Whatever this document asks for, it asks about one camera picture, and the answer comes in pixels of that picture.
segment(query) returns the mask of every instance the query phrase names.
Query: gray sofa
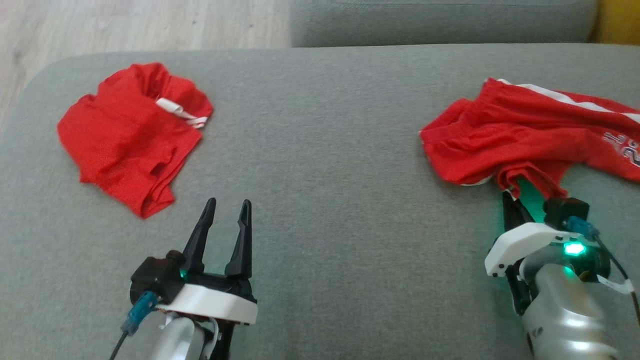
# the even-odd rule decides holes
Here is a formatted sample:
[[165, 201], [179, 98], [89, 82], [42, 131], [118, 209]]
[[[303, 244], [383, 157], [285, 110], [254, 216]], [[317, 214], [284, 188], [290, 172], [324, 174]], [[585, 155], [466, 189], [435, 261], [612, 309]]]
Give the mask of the gray sofa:
[[295, 47], [585, 42], [597, 0], [293, 0]]
[[[106, 359], [147, 256], [181, 249], [208, 197], [205, 256], [220, 272], [243, 199], [253, 202], [257, 324], [233, 359], [528, 359], [506, 281], [483, 259], [502, 229], [493, 183], [443, 182], [418, 130], [487, 77], [633, 105], [640, 48], [585, 44], [414, 45], [114, 53], [51, 65], [29, 84], [0, 140], [2, 359]], [[78, 183], [56, 124], [77, 99], [134, 62], [194, 79], [216, 107], [148, 220]], [[590, 168], [564, 179], [592, 205], [631, 279], [638, 186]], [[622, 359], [640, 352], [629, 297], [590, 286]], [[119, 360], [145, 359], [154, 314]]]

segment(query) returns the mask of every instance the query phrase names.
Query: fabric surface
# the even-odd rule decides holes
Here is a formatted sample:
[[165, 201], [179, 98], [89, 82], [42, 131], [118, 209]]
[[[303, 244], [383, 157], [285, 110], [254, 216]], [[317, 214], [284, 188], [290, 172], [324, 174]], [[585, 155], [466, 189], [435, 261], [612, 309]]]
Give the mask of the fabric surface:
[[[107, 358], [131, 308], [129, 277], [147, 256], [182, 250], [211, 196], [210, 272], [224, 271], [242, 201], [253, 203], [259, 313], [234, 332], [234, 359], [529, 359], [508, 285], [483, 266], [502, 229], [500, 191], [442, 181], [417, 130], [489, 77], [632, 106], [639, 57], [636, 47], [508, 44], [55, 63], [26, 88], [0, 140], [3, 359]], [[216, 114], [172, 184], [179, 201], [140, 220], [78, 185], [56, 124], [114, 71], [151, 61], [194, 79]], [[640, 281], [638, 185], [578, 166], [563, 186], [591, 204], [603, 241]], [[629, 297], [589, 289], [621, 358], [633, 358]], [[161, 322], [147, 318], [118, 359], [146, 359]]]
[[640, 2], [600, 0], [593, 41], [640, 45]]
[[148, 218], [174, 202], [169, 184], [202, 137], [193, 127], [202, 127], [212, 112], [192, 81], [160, 63], [134, 64], [72, 105], [58, 135], [80, 182]]
[[489, 78], [420, 138], [443, 179], [475, 185], [495, 176], [515, 197], [521, 177], [546, 198], [566, 197], [559, 183], [576, 163], [640, 182], [640, 111], [610, 99]]
[[295, 0], [294, 47], [585, 42], [597, 0]]

